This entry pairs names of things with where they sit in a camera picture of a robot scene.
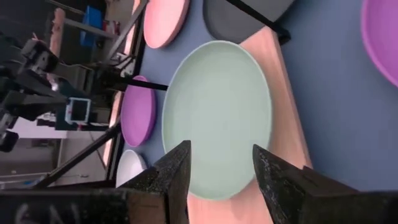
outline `white plate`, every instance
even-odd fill
[[[133,150],[125,150],[119,160],[116,173],[116,187],[131,180],[146,169],[144,160]]]
[[[269,144],[271,106],[260,66],[239,45],[212,41],[180,64],[166,92],[162,137],[166,152],[192,141],[192,194],[222,200],[250,183],[253,144]]]

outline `pink plate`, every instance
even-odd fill
[[[135,80],[148,82],[143,76]],[[124,140],[133,147],[141,145],[154,127],[155,114],[154,90],[129,85],[124,93],[121,108],[121,127]]]
[[[144,37],[150,48],[166,46],[178,34],[189,0],[150,0],[145,11]]]
[[[366,51],[380,72],[398,86],[398,1],[364,0],[361,17]]]

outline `floor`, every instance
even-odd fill
[[[113,1],[108,6],[106,19],[119,21],[121,23],[121,29],[123,29],[126,22],[130,19],[133,4],[133,0]],[[107,42],[103,52],[107,52],[111,44],[111,42]],[[68,132],[67,139],[62,143],[59,163],[62,164],[71,159],[102,134],[103,132]],[[58,179],[56,184],[65,185],[103,180],[105,177],[105,169],[101,160],[105,158],[104,161],[107,161],[107,156],[104,156],[104,149],[105,146],[98,150],[99,155],[98,153],[92,153],[85,160],[81,161],[62,178]]]

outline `purple plate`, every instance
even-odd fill
[[[366,51],[380,72],[398,86],[398,1],[364,0],[361,31]]]
[[[135,80],[148,82],[143,76]],[[121,108],[121,127],[124,140],[132,147],[141,145],[152,132],[155,114],[155,91],[129,85],[124,92]]]

